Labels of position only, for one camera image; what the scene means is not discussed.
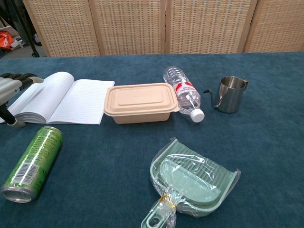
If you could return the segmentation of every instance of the beige plastic container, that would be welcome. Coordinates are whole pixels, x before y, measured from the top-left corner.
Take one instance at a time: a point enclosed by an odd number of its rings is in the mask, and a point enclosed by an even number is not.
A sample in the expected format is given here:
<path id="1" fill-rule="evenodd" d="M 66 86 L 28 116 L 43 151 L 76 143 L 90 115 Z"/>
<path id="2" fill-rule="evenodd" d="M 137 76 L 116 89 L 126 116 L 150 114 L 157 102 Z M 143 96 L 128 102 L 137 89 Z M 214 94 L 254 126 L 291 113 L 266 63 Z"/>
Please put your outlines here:
<path id="1" fill-rule="evenodd" d="M 104 113 L 118 124 L 165 121 L 179 111 L 174 89 L 167 83 L 114 86 L 104 105 Z"/>

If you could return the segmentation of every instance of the plastic bottle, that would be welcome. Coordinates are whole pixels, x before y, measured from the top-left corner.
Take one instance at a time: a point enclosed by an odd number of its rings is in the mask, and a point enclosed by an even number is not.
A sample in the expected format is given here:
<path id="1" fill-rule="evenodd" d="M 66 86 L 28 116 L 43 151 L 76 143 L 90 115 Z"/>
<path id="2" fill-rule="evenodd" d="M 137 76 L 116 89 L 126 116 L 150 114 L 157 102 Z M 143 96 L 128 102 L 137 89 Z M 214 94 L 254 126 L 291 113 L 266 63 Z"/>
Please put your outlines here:
<path id="1" fill-rule="evenodd" d="M 184 72 L 176 66 L 170 66 L 165 69 L 163 79 L 173 86 L 179 102 L 180 112 L 189 115 L 193 122 L 201 122 L 205 114 L 200 109 L 200 94 Z"/>

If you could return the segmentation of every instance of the open notebook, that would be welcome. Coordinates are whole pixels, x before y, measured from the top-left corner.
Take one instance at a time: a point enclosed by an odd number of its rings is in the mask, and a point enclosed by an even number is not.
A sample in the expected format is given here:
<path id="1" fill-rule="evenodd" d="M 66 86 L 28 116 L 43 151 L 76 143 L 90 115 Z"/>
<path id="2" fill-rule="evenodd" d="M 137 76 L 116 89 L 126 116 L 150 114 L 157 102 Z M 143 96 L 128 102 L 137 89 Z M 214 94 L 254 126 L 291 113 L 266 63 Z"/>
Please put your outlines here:
<path id="1" fill-rule="evenodd" d="M 113 81 L 74 82 L 71 74 L 58 72 L 31 85 L 8 110 L 16 119 L 30 123 L 100 124 L 106 92 L 113 85 Z"/>

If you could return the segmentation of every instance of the dustpan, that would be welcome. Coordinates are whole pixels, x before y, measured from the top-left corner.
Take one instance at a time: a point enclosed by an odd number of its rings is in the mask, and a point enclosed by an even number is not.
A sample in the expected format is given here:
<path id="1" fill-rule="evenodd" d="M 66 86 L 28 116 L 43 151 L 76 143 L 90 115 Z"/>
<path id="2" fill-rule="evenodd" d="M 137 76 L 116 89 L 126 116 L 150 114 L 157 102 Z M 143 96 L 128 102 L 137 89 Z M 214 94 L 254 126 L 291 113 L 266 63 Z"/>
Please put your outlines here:
<path id="1" fill-rule="evenodd" d="M 162 196 L 142 221 L 142 228 L 175 227 L 175 210 L 194 217 L 215 211 L 233 189 L 240 171 L 230 172 L 177 139 L 153 159 L 151 181 Z"/>

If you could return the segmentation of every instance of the lined paper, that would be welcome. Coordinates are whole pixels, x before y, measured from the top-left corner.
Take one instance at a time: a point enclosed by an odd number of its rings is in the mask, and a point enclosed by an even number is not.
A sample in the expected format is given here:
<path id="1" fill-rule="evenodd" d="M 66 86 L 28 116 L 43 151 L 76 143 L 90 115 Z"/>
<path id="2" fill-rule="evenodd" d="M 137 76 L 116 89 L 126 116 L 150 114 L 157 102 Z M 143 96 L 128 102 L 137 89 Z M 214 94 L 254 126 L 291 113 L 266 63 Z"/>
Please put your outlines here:
<path id="1" fill-rule="evenodd" d="M 113 85 L 113 81 L 75 81 L 48 123 L 100 124 L 107 89 Z"/>
<path id="2" fill-rule="evenodd" d="M 30 123 L 43 124 L 48 121 L 69 88 L 74 77 L 67 72 L 58 72 L 50 75 L 41 84 L 31 85 L 8 110 L 17 118 Z"/>

